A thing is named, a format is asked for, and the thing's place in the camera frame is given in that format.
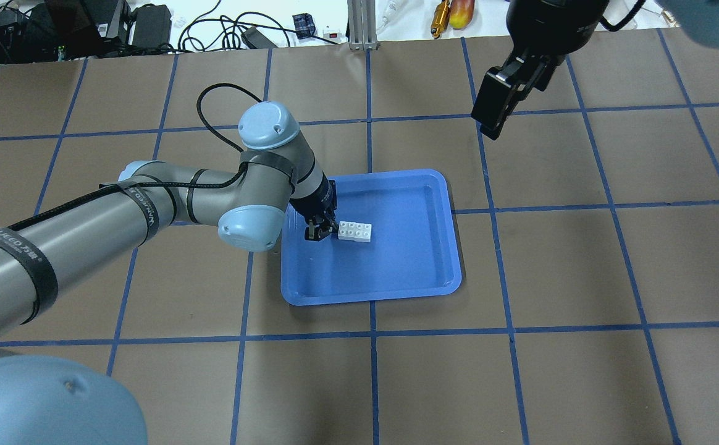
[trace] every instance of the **blue plastic tray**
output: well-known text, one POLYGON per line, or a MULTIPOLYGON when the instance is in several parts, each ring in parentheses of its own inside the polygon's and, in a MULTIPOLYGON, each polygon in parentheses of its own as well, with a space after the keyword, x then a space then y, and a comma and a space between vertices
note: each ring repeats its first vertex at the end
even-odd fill
POLYGON ((371 242, 304 239, 288 208, 283 297, 295 306, 447 295, 461 284, 445 177, 431 169, 334 177, 337 220, 373 224, 371 242))

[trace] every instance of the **white surface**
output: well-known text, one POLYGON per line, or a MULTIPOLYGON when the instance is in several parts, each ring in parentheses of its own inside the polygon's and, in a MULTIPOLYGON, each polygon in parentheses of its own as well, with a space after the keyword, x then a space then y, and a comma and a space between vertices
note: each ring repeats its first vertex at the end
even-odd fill
MULTIPOLYGON (((40 0, 18 0, 13 2, 13 6, 19 7, 21 11, 40 3, 40 0)), ((145 5, 148 0, 130 1, 132 8, 145 5)), ((178 44, 179 36, 185 25, 192 22, 197 16, 208 11, 216 3, 216 0, 159 0, 154 2, 160 5, 167 5, 173 15, 173 28, 170 33, 170 43, 174 46, 178 44)), ((376 0, 376 22, 381 25, 382 14, 387 8, 388 0, 376 0)), ((384 28, 377 37, 379 41, 384 40, 431 40, 430 25, 434 16, 434 9, 438 2, 432 0, 424 2, 422 0, 408 0, 400 2, 402 6, 390 20, 387 28, 384 28)), ((625 12, 631 8, 634 0, 612 0, 608 11, 613 15, 607 18, 615 23, 625 15, 625 12)), ((451 39, 456 37, 475 37, 475 36, 506 36, 507 28, 505 25, 505 15, 507 13, 508 3, 505 0, 476 0, 475 14, 472 22, 464 29, 447 28, 442 39, 451 39)), ((666 27, 667 23, 663 18, 656 14, 654 9, 659 9, 654 0, 648 0, 645 7, 634 18, 636 28, 659 28, 666 27)), ((346 0, 263 0, 261 2, 234 2, 233 0, 223 0, 219 7, 209 14, 207 18, 218 18, 219 15, 225 14, 231 18, 236 18, 238 14, 244 11, 258 11, 274 17, 278 22, 286 28, 293 29, 294 22, 292 16, 301 12, 309 12, 313 16, 316 29, 321 31, 323 28, 337 28, 345 31, 346 22, 348 20, 348 3, 346 0)), ((243 18, 244 21, 260 23, 260 25, 271 25, 268 19, 258 16, 248 16, 243 18)), ((222 27, 218 22, 200 23, 193 27, 192 36, 203 40, 204 43, 210 43, 222 31, 222 27)), ((273 29, 261 29, 264 36, 267 36, 277 46, 285 46, 285 38, 283 33, 273 29)), ((292 46, 311 46, 311 45, 327 45, 328 43, 320 42, 315 39, 298 40, 297 37, 289 33, 289 39, 292 46)))
POLYGON ((364 222, 340 221, 337 230, 337 239, 355 240, 356 242, 371 242, 372 224, 364 222))

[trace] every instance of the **white block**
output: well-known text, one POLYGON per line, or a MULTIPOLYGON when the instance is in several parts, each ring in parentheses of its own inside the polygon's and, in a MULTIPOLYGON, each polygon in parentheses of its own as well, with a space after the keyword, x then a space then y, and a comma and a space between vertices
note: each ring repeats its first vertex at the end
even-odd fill
POLYGON ((340 240, 355 240, 356 242, 371 242, 373 225, 365 222, 340 221, 337 238, 340 240))

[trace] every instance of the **robotic arm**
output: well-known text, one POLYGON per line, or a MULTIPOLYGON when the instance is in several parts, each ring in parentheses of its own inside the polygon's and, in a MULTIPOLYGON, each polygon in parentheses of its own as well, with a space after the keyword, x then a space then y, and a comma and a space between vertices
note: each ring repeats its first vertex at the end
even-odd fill
POLYGON ((115 185, 0 228, 0 335, 176 221, 216 226, 225 242, 252 252, 275 245, 289 203, 308 222, 305 239, 336 231, 334 181, 288 109, 253 105, 238 128, 249 150, 236 175, 136 161, 115 185))
MULTIPOLYGON (((514 48, 486 72, 472 110, 481 132, 496 140, 516 104, 535 87, 546 91, 566 54, 582 48, 609 0, 510 0, 506 23, 514 48)), ((659 0, 693 40, 719 48, 719 2, 659 0)))

